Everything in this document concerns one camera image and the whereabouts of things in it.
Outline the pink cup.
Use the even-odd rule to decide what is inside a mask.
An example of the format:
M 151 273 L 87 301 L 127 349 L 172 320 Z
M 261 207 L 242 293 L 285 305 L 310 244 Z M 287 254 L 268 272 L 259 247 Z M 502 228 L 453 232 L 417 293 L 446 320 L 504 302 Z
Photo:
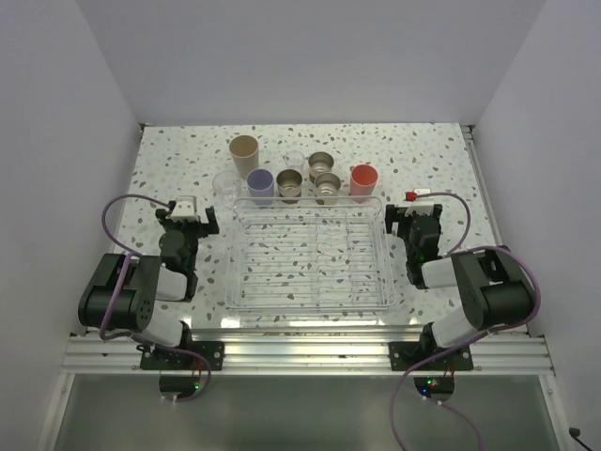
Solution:
M 357 203 L 363 203 L 372 194 L 378 182 L 378 171 L 370 164 L 356 165 L 350 172 L 349 193 Z

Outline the clear glass tumbler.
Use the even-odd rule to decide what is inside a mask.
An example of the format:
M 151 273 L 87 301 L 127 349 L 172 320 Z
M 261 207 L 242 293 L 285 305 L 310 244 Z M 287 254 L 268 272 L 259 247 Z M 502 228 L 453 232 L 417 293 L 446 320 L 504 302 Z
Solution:
M 212 187 L 217 196 L 236 199 L 241 190 L 239 175 L 233 171 L 222 171 L 213 178 Z

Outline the purple cup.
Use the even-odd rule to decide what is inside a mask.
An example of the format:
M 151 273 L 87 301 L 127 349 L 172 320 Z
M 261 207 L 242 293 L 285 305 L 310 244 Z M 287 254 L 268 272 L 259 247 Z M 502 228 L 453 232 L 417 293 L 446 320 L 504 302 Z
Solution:
M 269 170 L 257 168 L 248 174 L 246 181 L 256 205 L 267 206 L 272 203 L 275 179 Z

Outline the tall beige cup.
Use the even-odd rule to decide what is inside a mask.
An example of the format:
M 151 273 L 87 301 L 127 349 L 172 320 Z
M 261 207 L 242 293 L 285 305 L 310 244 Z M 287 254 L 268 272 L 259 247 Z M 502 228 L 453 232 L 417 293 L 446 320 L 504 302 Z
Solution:
M 239 135 L 229 143 L 230 155 L 242 179 L 258 168 L 259 144 L 250 135 Z

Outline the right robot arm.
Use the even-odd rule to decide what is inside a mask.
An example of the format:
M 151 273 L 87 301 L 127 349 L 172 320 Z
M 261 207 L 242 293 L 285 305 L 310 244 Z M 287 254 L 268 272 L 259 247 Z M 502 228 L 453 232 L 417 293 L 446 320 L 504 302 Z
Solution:
M 482 246 L 441 256 L 441 213 L 440 204 L 427 214 L 386 207 L 386 232 L 396 229 L 405 245 L 409 282 L 421 290 L 457 288 L 460 298 L 455 311 L 423 327 L 417 342 L 389 344 L 395 371 L 443 367 L 487 334 L 526 324 L 540 308 L 534 277 L 507 248 Z

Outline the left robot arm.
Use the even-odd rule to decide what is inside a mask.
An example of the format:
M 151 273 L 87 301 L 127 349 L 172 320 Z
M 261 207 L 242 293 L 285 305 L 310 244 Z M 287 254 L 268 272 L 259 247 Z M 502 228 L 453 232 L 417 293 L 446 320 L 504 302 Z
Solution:
M 157 255 L 106 254 L 90 278 L 78 305 L 78 320 L 96 328 L 103 340 L 127 337 L 139 340 L 141 368 L 200 370 L 220 366 L 212 361 L 221 353 L 217 342 L 192 338 L 190 326 L 170 319 L 156 302 L 187 303 L 195 294 L 199 242 L 220 233 L 212 207 L 202 222 L 194 206 L 176 201 L 156 210 L 163 227 Z

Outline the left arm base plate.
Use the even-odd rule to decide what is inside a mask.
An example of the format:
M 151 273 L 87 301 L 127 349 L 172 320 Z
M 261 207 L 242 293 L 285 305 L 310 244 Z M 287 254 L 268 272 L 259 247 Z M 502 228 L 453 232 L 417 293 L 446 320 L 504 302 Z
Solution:
M 198 370 L 208 366 L 212 371 L 221 371 L 225 356 L 225 345 L 221 341 L 193 341 L 187 353 L 152 349 L 142 344 L 136 349 L 142 353 L 140 368 L 151 371 Z

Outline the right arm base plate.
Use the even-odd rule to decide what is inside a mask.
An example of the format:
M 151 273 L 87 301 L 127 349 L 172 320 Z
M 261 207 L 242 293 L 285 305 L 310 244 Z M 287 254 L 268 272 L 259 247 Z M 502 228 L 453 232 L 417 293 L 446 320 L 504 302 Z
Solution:
M 422 361 L 417 370 L 424 371 L 472 371 L 474 363 L 469 347 L 444 354 L 445 350 L 423 349 L 417 342 L 393 341 L 388 343 L 391 370 L 404 372 Z

